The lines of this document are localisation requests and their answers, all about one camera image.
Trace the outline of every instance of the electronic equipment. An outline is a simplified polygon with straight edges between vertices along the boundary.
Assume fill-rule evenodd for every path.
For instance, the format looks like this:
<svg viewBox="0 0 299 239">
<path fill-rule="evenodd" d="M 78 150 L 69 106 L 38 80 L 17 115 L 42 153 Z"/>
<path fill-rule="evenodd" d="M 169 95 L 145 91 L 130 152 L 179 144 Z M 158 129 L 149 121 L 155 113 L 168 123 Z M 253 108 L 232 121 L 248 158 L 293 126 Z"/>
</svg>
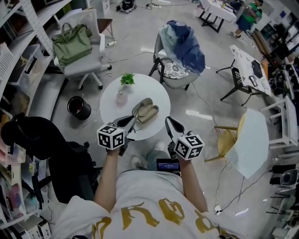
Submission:
<svg viewBox="0 0 299 239">
<path fill-rule="evenodd" d="M 252 69 L 253 69 L 253 73 L 255 74 L 255 76 L 257 78 L 262 78 L 263 77 L 263 73 L 262 73 L 262 68 L 259 62 L 257 62 L 256 60 L 251 62 L 252 65 Z"/>
<path fill-rule="evenodd" d="M 102 125 L 97 130 L 98 145 L 107 150 L 121 147 L 119 155 L 122 156 L 130 142 L 127 136 L 134 130 L 135 123 L 136 118 L 131 115 L 118 118 L 107 125 Z M 157 160 L 157 169 L 158 171 L 177 174 L 180 171 L 177 155 L 184 160 L 196 158 L 202 152 L 205 144 L 199 135 L 187 130 L 185 126 L 169 116 L 165 119 L 165 125 L 167 134 L 171 138 L 168 145 L 171 158 Z"/>
<path fill-rule="evenodd" d="M 254 76 L 249 76 L 249 80 L 252 82 L 253 86 L 257 86 L 256 79 Z"/>
<path fill-rule="evenodd" d="M 157 159 L 157 170 L 180 176 L 181 168 L 178 159 Z"/>
<path fill-rule="evenodd" d="M 124 0 L 116 7 L 116 11 L 121 11 L 124 13 L 130 13 L 134 9 L 137 8 L 137 5 L 135 3 L 135 0 Z"/>
<path fill-rule="evenodd" d="M 297 185 L 299 173 L 297 169 L 292 169 L 284 172 L 280 177 L 280 184 L 283 186 Z"/>
</svg>

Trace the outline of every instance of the power strip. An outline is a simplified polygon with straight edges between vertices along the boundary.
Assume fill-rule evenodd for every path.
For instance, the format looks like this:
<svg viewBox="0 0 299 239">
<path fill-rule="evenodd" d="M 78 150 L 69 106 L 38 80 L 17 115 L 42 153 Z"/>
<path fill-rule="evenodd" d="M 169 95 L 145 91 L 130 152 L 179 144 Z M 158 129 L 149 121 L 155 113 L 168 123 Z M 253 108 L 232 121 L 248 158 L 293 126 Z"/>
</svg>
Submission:
<svg viewBox="0 0 299 239">
<path fill-rule="evenodd" d="M 219 204 L 217 204 L 215 207 L 214 207 L 214 210 L 216 212 L 216 215 L 220 215 L 222 213 L 222 210 L 221 210 L 221 207 Z"/>
<path fill-rule="evenodd" d="M 117 41 L 113 40 L 106 44 L 106 48 L 111 48 L 111 47 L 115 46 L 116 44 L 117 44 Z"/>
</svg>

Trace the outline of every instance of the white office chair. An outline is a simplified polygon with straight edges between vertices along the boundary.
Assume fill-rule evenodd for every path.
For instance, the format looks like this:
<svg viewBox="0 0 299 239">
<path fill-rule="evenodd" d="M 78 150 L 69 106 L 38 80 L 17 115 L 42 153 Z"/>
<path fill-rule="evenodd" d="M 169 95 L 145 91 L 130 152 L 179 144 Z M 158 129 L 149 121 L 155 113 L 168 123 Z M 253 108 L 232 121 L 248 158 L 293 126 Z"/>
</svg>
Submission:
<svg viewBox="0 0 299 239">
<path fill-rule="evenodd" d="M 84 10 L 72 14 L 59 21 L 59 24 L 63 26 L 66 22 L 69 23 L 72 28 L 76 27 L 78 24 L 84 24 L 91 30 L 93 35 L 90 37 L 90 41 L 93 50 L 87 56 L 80 58 L 65 67 L 59 64 L 57 57 L 54 59 L 54 64 L 62 70 L 67 78 L 83 76 L 78 86 L 79 90 L 83 89 L 82 84 L 89 75 L 91 75 L 99 85 L 99 89 L 103 89 L 103 85 L 95 72 L 99 73 L 101 70 L 110 70 L 112 69 L 112 66 L 109 64 L 102 64 L 102 60 L 105 56 L 105 35 L 99 33 L 96 10 Z"/>
</svg>

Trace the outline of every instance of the green handbag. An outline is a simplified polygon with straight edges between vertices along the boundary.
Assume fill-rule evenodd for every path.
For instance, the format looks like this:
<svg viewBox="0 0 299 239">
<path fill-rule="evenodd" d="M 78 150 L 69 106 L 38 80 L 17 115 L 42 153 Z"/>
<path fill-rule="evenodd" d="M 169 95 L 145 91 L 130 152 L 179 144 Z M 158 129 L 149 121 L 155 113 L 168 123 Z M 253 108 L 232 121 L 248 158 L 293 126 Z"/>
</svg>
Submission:
<svg viewBox="0 0 299 239">
<path fill-rule="evenodd" d="M 69 30 L 65 31 L 64 26 L 68 25 Z M 53 36 L 53 49 L 58 58 L 59 64 L 66 66 L 91 53 L 92 47 L 89 37 L 91 31 L 86 25 L 77 25 L 71 28 L 69 23 L 62 26 L 62 33 Z"/>
</svg>

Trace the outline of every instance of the hand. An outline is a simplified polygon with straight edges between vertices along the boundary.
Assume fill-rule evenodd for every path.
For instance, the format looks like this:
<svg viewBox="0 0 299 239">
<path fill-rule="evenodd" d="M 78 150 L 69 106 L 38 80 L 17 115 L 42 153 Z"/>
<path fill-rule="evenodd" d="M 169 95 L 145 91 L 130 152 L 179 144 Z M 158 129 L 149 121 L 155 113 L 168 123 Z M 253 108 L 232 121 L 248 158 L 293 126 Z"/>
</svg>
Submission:
<svg viewBox="0 0 299 239">
<path fill-rule="evenodd" d="M 108 150 L 107 155 L 117 157 L 118 154 L 120 153 L 120 148 L 121 147 L 118 147 L 118 148 L 116 148 L 114 150 Z"/>
</svg>

